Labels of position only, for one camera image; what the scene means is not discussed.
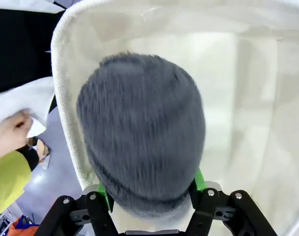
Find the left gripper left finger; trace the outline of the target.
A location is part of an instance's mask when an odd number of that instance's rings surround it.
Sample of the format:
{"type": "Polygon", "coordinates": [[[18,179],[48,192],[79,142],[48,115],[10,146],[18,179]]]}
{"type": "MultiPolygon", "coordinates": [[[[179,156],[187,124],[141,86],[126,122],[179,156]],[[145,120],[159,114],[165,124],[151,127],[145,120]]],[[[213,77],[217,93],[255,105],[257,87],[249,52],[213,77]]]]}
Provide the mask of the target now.
{"type": "Polygon", "coordinates": [[[63,195],[56,199],[38,228],[39,236],[76,236],[91,224],[96,236],[118,236],[110,217],[114,199],[102,184],[78,199],[63,195]]]}

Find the person's right hand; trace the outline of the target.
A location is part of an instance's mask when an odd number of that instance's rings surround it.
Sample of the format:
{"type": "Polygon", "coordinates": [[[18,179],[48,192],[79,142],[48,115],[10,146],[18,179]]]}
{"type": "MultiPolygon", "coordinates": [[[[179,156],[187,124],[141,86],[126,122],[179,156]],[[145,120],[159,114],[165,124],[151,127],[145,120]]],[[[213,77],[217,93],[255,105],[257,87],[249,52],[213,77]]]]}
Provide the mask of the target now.
{"type": "Polygon", "coordinates": [[[19,111],[0,123],[0,158],[27,143],[31,126],[28,110],[19,111]]]}

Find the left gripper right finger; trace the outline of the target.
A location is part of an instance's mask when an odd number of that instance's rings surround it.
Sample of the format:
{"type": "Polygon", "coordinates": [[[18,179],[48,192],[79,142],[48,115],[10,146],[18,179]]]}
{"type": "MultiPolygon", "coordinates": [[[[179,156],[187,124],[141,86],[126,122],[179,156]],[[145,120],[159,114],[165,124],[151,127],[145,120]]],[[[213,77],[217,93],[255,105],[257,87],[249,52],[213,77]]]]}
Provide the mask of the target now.
{"type": "Polygon", "coordinates": [[[195,209],[186,229],[187,236],[207,236],[212,222],[221,221],[233,236],[275,236],[277,233],[249,194],[237,190],[226,195],[207,187],[200,170],[189,187],[195,209]]]}

